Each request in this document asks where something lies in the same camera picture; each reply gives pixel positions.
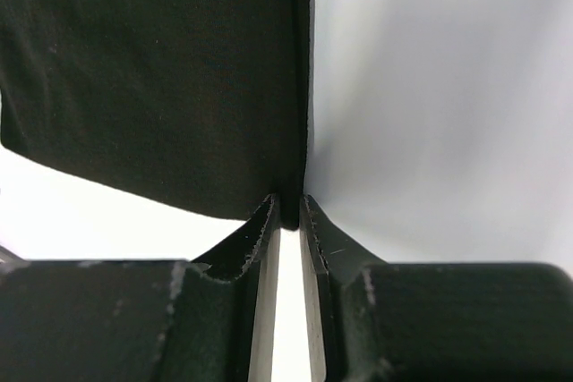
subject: black cloth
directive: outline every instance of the black cloth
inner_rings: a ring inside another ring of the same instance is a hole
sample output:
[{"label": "black cloth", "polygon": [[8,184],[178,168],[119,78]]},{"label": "black cloth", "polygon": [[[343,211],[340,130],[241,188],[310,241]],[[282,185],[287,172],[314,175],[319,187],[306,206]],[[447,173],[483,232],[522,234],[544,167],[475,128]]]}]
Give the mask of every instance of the black cloth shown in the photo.
[{"label": "black cloth", "polygon": [[309,0],[0,0],[2,143],[209,216],[298,224]]}]

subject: white backdrop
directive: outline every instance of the white backdrop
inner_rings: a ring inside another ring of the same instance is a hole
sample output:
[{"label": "white backdrop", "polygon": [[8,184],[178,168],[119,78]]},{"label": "white backdrop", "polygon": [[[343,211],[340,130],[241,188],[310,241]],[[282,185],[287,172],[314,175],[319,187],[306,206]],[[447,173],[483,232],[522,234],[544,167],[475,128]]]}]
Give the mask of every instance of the white backdrop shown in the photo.
[{"label": "white backdrop", "polygon": [[573,273],[573,0],[315,0],[307,191],[381,257]]}]

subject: black plastic housing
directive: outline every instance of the black plastic housing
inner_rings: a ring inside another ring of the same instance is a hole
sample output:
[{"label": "black plastic housing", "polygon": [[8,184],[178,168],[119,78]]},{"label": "black plastic housing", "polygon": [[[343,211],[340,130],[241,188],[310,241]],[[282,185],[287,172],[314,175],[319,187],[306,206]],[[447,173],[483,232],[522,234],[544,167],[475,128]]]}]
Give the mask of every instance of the black plastic housing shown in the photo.
[{"label": "black plastic housing", "polygon": [[193,262],[0,265],[0,380],[270,380],[279,227],[269,196]]},{"label": "black plastic housing", "polygon": [[301,205],[312,380],[573,380],[573,283],[544,264],[387,264]]}]

